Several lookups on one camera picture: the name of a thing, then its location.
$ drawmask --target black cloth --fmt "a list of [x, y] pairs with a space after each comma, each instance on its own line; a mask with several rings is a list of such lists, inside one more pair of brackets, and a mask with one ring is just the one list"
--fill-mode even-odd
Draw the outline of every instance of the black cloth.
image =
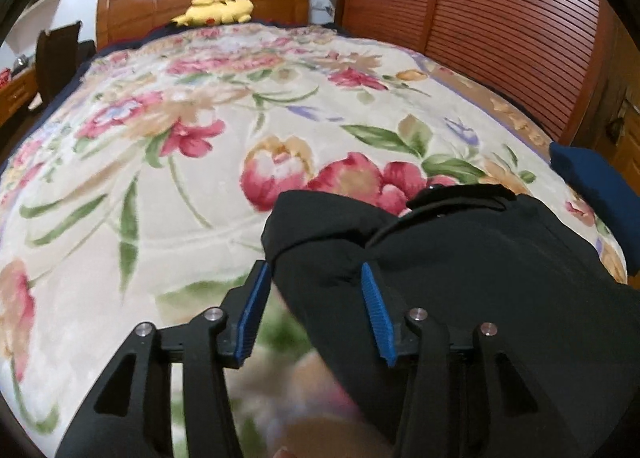
[[[412, 220], [456, 193], [493, 194], [496, 207], [435, 208], [428, 221]], [[398, 219], [354, 199], [289, 191], [267, 221], [274, 282], [337, 380], [393, 441], [407, 376], [386, 367], [370, 329], [360, 270], [375, 261], [387, 286], [442, 323], [469, 332], [497, 324], [593, 454], [640, 385], [640, 293], [615, 282], [593, 246], [533, 197], [464, 186], [410, 206], [418, 209]]]

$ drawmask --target desk drawer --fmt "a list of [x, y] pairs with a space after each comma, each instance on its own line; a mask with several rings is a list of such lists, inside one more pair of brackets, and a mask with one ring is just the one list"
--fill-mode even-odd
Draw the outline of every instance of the desk drawer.
[[38, 92], [34, 68], [12, 80], [0, 90], [0, 126], [22, 106], [28, 104]]

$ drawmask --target bed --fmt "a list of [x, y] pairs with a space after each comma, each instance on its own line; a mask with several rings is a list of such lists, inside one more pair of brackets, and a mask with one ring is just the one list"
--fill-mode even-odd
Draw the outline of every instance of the bed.
[[[256, 20], [308, 23], [308, 0], [253, 1]], [[101, 52], [2, 173], [0, 390], [47, 456], [132, 327], [188, 321], [243, 281], [288, 189], [402, 214], [425, 185], [501, 183], [626, 281], [615, 238], [548, 167], [548, 135], [500, 96], [321, 26], [165, 27], [189, 2], [98, 0]], [[179, 369], [174, 388], [183, 457]], [[277, 293], [228, 388], [247, 457], [388, 456]]]

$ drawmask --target human hand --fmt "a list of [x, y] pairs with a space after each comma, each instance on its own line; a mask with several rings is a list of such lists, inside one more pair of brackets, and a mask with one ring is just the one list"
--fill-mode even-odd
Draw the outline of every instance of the human hand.
[[290, 453], [289, 449], [286, 447], [282, 447], [276, 454], [273, 455], [273, 458], [296, 458], [295, 454]]

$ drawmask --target pikachu plush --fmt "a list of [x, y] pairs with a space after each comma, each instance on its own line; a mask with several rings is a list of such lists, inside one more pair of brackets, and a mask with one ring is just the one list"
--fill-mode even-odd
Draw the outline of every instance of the pikachu plush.
[[192, 0], [187, 12], [172, 22], [190, 26], [245, 23], [253, 10], [251, 0]]

